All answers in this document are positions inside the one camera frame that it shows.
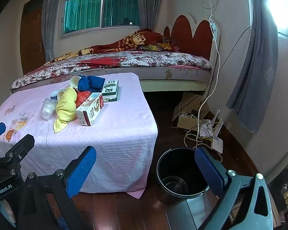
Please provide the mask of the floral bed sheet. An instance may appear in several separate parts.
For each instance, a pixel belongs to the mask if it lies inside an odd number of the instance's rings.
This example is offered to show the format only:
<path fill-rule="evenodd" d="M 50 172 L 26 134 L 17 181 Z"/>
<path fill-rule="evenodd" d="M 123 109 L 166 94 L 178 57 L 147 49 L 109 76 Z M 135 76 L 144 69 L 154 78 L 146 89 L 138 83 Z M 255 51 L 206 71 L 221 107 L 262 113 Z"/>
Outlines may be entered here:
<path fill-rule="evenodd" d="M 119 51 L 111 53 L 93 53 L 62 60 L 35 69 L 15 80 L 12 89 L 61 77 L 80 71 L 93 69 L 111 69 L 118 67 L 198 67 L 211 71 L 212 64 L 203 57 L 189 53 L 168 51 Z"/>

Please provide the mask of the green white box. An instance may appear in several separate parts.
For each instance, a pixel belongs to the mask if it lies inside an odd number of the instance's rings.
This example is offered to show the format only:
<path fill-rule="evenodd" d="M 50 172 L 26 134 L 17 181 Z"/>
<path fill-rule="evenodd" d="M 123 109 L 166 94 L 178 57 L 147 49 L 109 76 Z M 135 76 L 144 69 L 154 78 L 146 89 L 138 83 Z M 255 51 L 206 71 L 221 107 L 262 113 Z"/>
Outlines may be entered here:
<path fill-rule="evenodd" d="M 102 90 L 104 102 L 114 102 L 118 100 L 119 80 L 109 80 L 105 83 Z"/>

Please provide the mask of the red white carton box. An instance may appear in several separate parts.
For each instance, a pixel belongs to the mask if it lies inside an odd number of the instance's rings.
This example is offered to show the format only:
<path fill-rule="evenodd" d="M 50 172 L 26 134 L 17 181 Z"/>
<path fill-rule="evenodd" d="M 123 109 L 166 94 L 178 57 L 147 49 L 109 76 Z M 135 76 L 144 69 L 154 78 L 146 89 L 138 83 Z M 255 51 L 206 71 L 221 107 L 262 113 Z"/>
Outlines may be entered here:
<path fill-rule="evenodd" d="M 104 106 L 101 92 L 92 93 L 77 109 L 76 116 L 82 126 L 92 126 Z"/>

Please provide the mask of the red plastic bag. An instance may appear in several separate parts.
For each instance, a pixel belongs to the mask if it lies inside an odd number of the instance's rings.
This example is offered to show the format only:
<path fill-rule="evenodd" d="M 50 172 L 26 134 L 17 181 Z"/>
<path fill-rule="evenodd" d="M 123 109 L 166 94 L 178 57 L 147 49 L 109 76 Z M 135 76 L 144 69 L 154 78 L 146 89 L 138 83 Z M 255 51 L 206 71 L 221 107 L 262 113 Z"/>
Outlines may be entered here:
<path fill-rule="evenodd" d="M 77 98 L 76 98 L 76 107 L 78 108 L 80 105 L 82 105 L 86 99 L 91 95 L 91 91 L 82 91 L 77 93 Z"/>

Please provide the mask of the window with green curtain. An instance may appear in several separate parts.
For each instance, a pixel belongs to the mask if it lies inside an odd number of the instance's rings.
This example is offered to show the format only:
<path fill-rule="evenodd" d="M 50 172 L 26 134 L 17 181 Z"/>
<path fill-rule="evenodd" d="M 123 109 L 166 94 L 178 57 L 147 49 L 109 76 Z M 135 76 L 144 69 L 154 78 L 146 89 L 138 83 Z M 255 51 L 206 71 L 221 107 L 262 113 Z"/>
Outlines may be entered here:
<path fill-rule="evenodd" d="M 139 27 L 138 0 L 63 0 L 61 35 Z"/>

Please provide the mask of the clear plastic bag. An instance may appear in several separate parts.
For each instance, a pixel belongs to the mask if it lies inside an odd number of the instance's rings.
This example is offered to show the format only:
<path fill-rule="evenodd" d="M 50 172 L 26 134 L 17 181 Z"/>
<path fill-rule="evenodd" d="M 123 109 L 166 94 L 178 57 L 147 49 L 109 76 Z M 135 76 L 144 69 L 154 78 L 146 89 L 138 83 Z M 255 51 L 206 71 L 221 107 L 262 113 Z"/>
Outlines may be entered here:
<path fill-rule="evenodd" d="M 41 108 L 41 115 L 45 120 L 51 119 L 55 113 L 58 101 L 51 98 L 46 98 Z"/>

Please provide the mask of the cardboard box under bed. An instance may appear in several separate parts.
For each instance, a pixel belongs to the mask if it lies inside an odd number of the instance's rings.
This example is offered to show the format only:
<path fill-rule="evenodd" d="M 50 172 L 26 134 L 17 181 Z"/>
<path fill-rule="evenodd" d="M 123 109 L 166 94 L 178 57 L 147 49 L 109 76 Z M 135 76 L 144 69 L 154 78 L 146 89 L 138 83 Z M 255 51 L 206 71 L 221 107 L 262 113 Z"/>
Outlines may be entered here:
<path fill-rule="evenodd" d="M 172 117 L 173 126 L 190 130 L 195 126 L 197 130 L 198 110 L 203 102 L 202 96 L 191 92 L 183 92 L 181 101 L 176 105 Z"/>

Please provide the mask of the brown wooden door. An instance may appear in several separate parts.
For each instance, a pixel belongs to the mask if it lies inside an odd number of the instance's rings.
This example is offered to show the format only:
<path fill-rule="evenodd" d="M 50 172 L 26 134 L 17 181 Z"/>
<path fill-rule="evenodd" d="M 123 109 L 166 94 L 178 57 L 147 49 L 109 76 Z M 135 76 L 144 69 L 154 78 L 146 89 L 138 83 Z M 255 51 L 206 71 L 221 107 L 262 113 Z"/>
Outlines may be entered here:
<path fill-rule="evenodd" d="M 44 0 L 30 0 L 23 7 L 20 29 L 20 53 L 23 74 L 45 64 L 41 17 Z"/>

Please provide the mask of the white router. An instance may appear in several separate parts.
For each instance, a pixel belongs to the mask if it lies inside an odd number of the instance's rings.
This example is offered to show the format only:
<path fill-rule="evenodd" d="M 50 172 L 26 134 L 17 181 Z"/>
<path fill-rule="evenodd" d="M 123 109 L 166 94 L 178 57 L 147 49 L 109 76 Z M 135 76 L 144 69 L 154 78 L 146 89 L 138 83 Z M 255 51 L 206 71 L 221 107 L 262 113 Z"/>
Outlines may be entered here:
<path fill-rule="evenodd" d="M 201 119 L 199 126 L 199 136 L 203 139 L 211 141 L 210 149 L 219 154 L 223 153 L 223 141 L 219 138 L 219 133 L 223 127 L 223 119 L 218 119 L 220 110 L 216 110 L 214 117 L 210 119 Z"/>

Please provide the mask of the blue cloth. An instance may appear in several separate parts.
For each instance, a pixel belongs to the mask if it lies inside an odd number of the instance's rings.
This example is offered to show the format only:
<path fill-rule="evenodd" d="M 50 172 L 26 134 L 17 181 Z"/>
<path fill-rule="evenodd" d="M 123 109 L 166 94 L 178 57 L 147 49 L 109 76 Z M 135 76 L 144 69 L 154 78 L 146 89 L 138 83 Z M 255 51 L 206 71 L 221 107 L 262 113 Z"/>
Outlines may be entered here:
<path fill-rule="evenodd" d="M 102 92 L 105 78 L 99 76 L 81 76 L 78 81 L 78 91 Z"/>

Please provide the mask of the blue white paper cup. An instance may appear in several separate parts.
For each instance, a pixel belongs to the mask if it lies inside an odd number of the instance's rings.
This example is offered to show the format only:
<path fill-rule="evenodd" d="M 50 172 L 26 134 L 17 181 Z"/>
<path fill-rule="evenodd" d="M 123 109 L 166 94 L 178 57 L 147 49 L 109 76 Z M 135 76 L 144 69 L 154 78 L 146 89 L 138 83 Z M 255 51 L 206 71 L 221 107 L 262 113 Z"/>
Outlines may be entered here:
<path fill-rule="evenodd" d="M 78 91 L 85 91 L 88 89 L 88 81 L 87 78 L 83 75 L 81 76 L 73 76 L 70 79 L 70 86 L 75 88 Z"/>

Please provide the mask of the blue white paper bowl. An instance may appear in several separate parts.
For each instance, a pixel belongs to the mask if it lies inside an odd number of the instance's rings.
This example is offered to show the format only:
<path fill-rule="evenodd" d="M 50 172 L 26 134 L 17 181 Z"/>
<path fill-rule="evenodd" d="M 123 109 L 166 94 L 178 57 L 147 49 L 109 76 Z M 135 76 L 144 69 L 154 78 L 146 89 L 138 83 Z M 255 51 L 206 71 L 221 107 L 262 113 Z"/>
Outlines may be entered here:
<path fill-rule="evenodd" d="M 65 93 L 66 89 L 60 89 L 58 91 L 54 91 L 51 95 L 50 95 L 50 99 L 53 100 L 59 100 L 60 97 Z"/>

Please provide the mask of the bed frame with red headboard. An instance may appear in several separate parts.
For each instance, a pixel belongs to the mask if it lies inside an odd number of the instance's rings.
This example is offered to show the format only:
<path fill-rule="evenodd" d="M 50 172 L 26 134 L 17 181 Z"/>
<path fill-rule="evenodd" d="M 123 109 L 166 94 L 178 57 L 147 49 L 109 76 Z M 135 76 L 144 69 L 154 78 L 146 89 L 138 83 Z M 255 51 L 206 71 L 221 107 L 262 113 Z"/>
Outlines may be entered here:
<path fill-rule="evenodd" d="M 180 15 L 162 34 L 140 29 L 112 44 L 66 53 L 13 82 L 11 92 L 69 80 L 72 76 L 132 72 L 142 81 L 165 81 L 165 90 L 182 90 L 171 81 L 195 82 L 194 91 L 211 81 L 216 63 L 218 26 L 213 20 L 195 23 Z"/>

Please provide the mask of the yellow cloth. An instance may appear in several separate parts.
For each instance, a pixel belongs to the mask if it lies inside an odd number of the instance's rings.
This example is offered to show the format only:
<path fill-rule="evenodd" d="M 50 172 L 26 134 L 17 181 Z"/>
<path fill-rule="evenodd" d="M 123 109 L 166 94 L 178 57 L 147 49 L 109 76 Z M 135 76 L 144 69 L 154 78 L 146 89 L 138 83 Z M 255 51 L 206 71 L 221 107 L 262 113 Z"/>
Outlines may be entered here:
<path fill-rule="evenodd" d="M 62 94 L 56 105 L 56 120 L 53 125 L 54 133 L 59 133 L 67 127 L 68 122 L 76 117 L 77 92 L 69 87 Z"/>

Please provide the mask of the black trash bucket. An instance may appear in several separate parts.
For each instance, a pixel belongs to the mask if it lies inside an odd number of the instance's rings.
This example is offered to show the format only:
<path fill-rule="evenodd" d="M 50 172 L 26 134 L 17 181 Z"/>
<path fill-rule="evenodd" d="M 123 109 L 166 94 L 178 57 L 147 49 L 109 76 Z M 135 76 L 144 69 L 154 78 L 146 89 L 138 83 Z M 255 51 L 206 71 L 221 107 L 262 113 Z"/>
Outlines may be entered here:
<path fill-rule="evenodd" d="M 158 200 L 177 205 L 200 197 L 210 188 L 195 162 L 195 150 L 186 147 L 169 149 L 156 165 Z"/>

